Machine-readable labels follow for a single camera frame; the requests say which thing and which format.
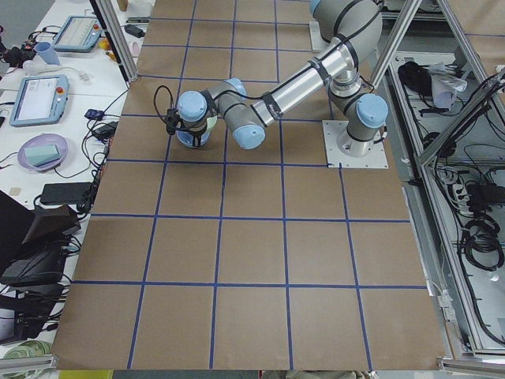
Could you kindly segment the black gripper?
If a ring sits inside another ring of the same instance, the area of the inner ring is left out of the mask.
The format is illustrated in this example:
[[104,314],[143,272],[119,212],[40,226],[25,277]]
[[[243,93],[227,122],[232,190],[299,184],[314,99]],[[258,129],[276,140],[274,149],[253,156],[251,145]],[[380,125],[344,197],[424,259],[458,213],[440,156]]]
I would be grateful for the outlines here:
[[200,136],[207,132],[207,121],[203,120],[194,123],[183,121],[179,131],[195,133],[197,136]]

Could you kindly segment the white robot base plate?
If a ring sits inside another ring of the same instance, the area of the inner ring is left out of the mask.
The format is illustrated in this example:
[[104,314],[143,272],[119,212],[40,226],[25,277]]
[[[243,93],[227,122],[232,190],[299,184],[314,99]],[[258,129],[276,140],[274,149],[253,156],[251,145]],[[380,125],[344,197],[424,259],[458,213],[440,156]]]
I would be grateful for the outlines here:
[[375,144],[380,133],[370,141],[354,140],[348,134],[348,121],[323,120],[327,166],[343,169],[388,169],[383,143]]

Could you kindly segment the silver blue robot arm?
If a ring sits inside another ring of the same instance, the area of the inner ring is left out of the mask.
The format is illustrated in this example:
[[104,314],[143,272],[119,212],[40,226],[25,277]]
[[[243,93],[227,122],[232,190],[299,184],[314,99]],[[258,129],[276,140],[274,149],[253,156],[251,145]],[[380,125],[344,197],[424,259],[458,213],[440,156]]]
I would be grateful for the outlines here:
[[243,83],[230,78],[201,91],[184,92],[168,122],[167,131],[189,148],[206,144],[220,116],[244,150],[259,147],[266,127],[280,120],[314,92],[325,89],[329,100],[347,117],[339,136],[340,150],[365,156],[385,125],[386,101],[368,92],[358,72],[375,49],[383,22],[378,1],[313,1],[310,12],[327,47],[296,73],[257,98],[247,97]]

